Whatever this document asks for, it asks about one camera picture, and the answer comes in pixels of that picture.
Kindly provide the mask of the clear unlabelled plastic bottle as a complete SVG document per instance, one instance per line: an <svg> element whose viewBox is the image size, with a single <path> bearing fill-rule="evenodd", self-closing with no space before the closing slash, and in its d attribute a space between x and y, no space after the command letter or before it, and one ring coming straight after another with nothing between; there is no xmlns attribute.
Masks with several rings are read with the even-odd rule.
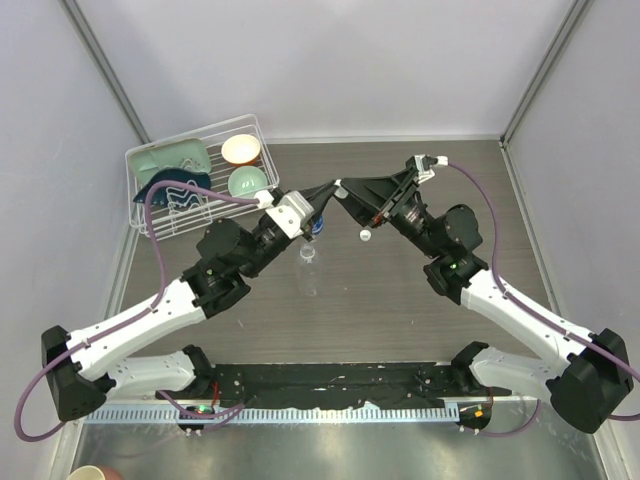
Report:
<svg viewBox="0 0 640 480"><path fill-rule="evenodd" d="M309 297L318 295L320 285L320 257L315 246L303 243L296 258L296 274L300 292Z"/></svg>

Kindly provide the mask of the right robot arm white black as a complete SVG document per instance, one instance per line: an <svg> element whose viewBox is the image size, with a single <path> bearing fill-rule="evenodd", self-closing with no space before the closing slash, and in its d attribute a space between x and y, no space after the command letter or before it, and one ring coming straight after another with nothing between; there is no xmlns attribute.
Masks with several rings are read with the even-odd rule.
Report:
<svg viewBox="0 0 640 480"><path fill-rule="evenodd" d="M377 228L388 223L429 258L423 271L438 295L488 318L536 355L470 344L451 371L455 389L472 395L497 387L533 397L583 433L596 432L607 420L637 420L637 415L615 412L639 380L618 334L610 329L594 333L513 288L499 275L495 260L475 255L482 237L469 206L455 205L438 217L428 212L419 187L436 168L449 164L445 156L416 155L391 176L336 184L338 201L358 224Z"/></svg>

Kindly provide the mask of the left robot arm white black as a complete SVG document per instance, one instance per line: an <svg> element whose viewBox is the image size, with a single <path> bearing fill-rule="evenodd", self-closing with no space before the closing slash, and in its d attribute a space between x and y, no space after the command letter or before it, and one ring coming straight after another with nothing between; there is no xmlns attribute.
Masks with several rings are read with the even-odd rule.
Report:
<svg viewBox="0 0 640 480"><path fill-rule="evenodd" d="M264 213L248 231L225 218L213 222L197 245L194 266L179 278L162 278L158 294L95 325L72 332L61 326L41 336L42 362L56 414L70 422L89 415L119 394L151 391L205 397L213 385L206 356L194 347L165 357L136 357L154 341L229 310L255 278L313 222L340 183L253 198Z"/></svg>

